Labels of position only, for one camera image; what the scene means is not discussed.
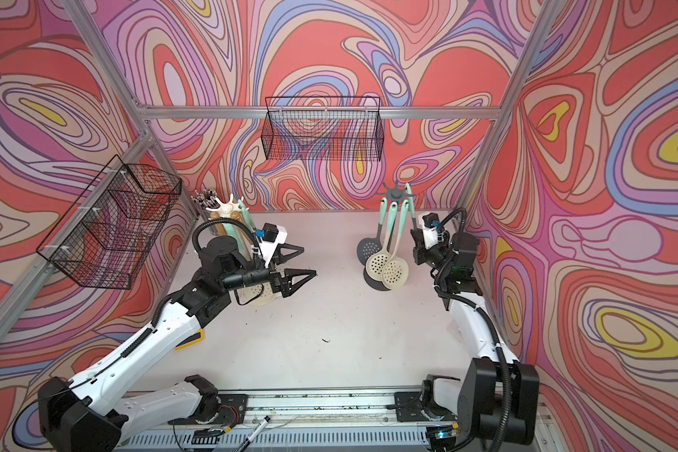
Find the cream skimmer mint handle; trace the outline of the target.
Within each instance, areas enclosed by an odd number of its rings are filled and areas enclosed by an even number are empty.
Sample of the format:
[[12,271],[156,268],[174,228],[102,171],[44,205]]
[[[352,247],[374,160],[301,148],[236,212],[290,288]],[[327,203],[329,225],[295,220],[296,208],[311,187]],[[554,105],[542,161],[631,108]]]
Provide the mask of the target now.
[[267,306],[276,299],[276,295],[272,292],[271,286],[268,282],[261,284],[261,286],[249,286],[238,290],[239,299],[243,304],[250,304],[255,306]]
[[393,202],[389,208],[387,227],[385,231],[385,237],[382,242],[382,247],[378,252],[371,255],[365,264],[367,276],[375,282],[382,281],[382,270],[389,260],[389,241],[393,235],[393,228],[397,217],[397,209],[399,209],[397,202]]

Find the grey slotted spoon mint handle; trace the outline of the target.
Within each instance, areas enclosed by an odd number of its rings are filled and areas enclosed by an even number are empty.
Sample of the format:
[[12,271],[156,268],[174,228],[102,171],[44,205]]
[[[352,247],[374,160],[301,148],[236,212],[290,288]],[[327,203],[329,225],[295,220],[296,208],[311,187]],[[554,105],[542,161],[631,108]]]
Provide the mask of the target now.
[[375,253],[380,251],[380,234],[384,226],[384,219],[387,213],[388,200],[383,197],[380,201],[380,214],[377,226],[377,231],[374,237],[365,237],[360,240],[357,245],[356,253],[359,262],[364,266],[368,259]]

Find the dark grey utensil rack stand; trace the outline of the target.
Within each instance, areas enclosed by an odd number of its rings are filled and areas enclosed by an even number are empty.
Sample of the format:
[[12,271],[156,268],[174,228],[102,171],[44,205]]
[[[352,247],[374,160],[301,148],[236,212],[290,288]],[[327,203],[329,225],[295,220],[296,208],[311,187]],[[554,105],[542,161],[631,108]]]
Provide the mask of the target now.
[[[388,206],[390,206],[393,202],[397,202],[397,203],[399,203],[398,205],[401,206],[401,203],[402,203],[404,200],[407,199],[406,193],[405,193],[405,189],[404,189],[404,188],[401,188],[401,187],[399,186],[399,183],[395,184],[395,187],[394,187],[394,188],[389,188],[389,186],[387,186],[386,184],[384,184],[384,183],[382,183],[382,184],[383,184],[383,186],[384,186],[384,188],[385,188],[385,191],[382,192],[382,193],[378,193],[378,194],[382,195],[382,198],[383,198],[383,197],[386,197],[386,198],[387,198],[387,200],[388,200]],[[390,290],[390,289],[388,289],[387,287],[385,287],[385,285],[383,284],[383,282],[375,282],[375,281],[372,281],[372,280],[367,276],[367,273],[366,273],[365,269],[363,270],[363,278],[365,279],[365,282],[367,283],[367,285],[370,286],[371,288],[375,289],[375,290],[378,290],[378,291],[389,291],[389,290]]]

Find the mint handle utensil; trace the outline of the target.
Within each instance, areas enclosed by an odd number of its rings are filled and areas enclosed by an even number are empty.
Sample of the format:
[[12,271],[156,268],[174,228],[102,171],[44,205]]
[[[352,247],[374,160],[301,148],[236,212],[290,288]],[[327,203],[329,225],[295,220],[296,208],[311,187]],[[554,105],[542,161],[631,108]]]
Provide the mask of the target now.
[[412,219],[412,229],[417,229],[416,214],[414,208],[414,194],[412,193],[412,187],[409,183],[405,184],[405,193],[407,200],[409,201],[410,215]]

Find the cream skimmer wooden handle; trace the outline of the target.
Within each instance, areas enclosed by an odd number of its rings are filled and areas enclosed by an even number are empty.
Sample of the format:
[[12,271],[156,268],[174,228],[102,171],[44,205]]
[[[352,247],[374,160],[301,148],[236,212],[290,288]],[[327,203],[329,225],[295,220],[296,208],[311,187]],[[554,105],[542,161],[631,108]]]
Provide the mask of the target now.
[[243,225],[246,224],[246,221],[244,220],[243,214],[241,213],[240,210],[234,210],[234,211],[230,214],[230,219],[231,219],[231,220],[239,221],[239,222],[240,222],[241,224],[243,224]]

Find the grey skimmer mint handle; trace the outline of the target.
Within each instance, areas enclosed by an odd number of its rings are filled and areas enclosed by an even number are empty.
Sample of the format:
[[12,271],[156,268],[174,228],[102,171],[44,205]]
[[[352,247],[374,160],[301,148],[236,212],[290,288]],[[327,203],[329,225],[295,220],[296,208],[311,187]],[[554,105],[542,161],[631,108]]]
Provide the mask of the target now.
[[238,206],[239,206],[241,216],[244,220],[244,223],[252,230],[253,233],[255,233],[256,226],[255,226],[255,223],[252,219],[252,216],[250,215],[248,207],[246,207],[243,200],[238,201]]

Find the cream slotted spoon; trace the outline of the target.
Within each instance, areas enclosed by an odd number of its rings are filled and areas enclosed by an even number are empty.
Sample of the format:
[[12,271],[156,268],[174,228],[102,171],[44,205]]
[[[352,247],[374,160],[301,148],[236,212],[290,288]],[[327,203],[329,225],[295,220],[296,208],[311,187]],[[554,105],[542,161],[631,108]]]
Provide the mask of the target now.
[[[217,220],[221,218],[221,214],[218,211],[209,212],[209,220]],[[227,235],[226,229],[222,223],[217,223],[212,226],[214,235]]]

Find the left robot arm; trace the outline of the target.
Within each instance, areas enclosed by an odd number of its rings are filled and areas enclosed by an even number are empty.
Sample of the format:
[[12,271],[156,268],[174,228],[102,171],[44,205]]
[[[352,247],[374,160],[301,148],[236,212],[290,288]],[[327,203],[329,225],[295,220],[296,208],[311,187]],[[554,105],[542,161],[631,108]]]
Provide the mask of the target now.
[[173,350],[197,339],[237,300],[239,290],[256,287],[261,294],[289,298],[316,277],[312,269],[279,269],[304,251],[287,243],[283,226],[266,223],[253,228],[231,218],[219,222],[234,226],[250,240],[250,256],[239,252],[231,235],[202,245],[201,233],[216,222],[197,226],[191,242],[201,265],[189,282],[162,299],[150,321],[107,356],[67,380],[54,377],[39,389],[33,406],[48,450],[111,451],[168,421],[211,424],[218,418],[218,389],[200,375],[164,390],[137,397],[127,394]]

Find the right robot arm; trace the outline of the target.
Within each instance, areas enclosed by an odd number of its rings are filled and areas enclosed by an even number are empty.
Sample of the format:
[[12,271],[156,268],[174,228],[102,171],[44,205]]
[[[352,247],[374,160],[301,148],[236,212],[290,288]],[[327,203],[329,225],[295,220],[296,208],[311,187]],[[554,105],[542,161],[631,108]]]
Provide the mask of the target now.
[[533,365],[521,363],[488,311],[474,276],[479,240],[465,230],[466,220],[463,208],[445,217],[431,212],[411,231],[414,262],[431,267],[434,292],[471,355],[464,377],[429,375],[422,383],[423,414],[454,417],[450,426],[428,429],[429,450],[460,451],[474,441],[483,451],[529,446],[535,439],[540,377]]

